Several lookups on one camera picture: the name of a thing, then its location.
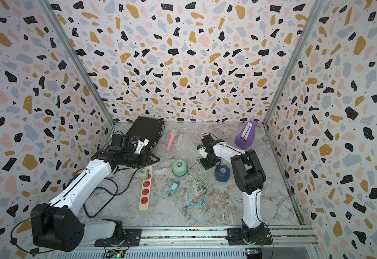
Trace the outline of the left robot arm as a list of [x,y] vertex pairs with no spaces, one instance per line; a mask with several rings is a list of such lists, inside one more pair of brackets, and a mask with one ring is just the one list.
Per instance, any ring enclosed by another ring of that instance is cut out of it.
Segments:
[[34,245],[70,252],[90,241],[112,246],[125,243],[121,221],[104,219],[84,224],[77,215],[101,181],[116,173],[118,166],[142,169],[159,162],[151,151],[161,137],[161,133],[149,138],[132,137],[118,146],[96,152],[85,169],[59,195],[49,203],[36,205],[32,209]]

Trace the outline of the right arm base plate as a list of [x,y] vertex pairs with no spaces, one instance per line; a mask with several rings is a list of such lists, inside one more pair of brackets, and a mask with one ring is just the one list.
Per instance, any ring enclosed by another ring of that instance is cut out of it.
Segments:
[[227,236],[225,237],[230,246],[240,245],[272,245],[271,234],[267,227],[257,227],[255,229],[248,229],[247,227],[241,228],[228,228]]

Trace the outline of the beige red power strip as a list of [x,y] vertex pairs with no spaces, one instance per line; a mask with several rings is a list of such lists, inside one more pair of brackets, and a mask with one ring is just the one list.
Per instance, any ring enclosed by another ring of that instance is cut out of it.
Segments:
[[139,210],[141,212],[146,212],[149,210],[153,167],[147,166],[143,169],[147,169],[149,171],[149,179],[143,180],[142,183],[141,197],[139,200]]

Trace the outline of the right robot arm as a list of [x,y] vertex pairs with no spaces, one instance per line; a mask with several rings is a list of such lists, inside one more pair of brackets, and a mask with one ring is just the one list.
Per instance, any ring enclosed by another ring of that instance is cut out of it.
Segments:
[[246,243],[255,243],[263,235],[264,223],[261,220],[261,192],[266,182],[266,174],[254,150],[239,150],[222,139],[213,139],[204,134],[197,146],[201,155],[200,163],[208,170],[220,165],[222,160],[232,166],[237,188],[243,195],[243,217],[241,234]]

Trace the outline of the green USB charger plug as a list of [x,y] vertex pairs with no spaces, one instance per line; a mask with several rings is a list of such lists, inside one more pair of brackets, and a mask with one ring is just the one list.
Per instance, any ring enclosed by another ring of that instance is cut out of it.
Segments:
[[147,169],[143,169],[141,171],[141,178],[143,180],[148,180],[149,179],[149,171]]

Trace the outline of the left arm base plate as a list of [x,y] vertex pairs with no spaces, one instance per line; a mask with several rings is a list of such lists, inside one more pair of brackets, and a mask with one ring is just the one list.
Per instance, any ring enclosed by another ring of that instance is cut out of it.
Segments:
[[124,229],[113,237],[99,239],[94,242],[95,247],[119,248],[138,247],[142,236],[142,230],[137,228]]

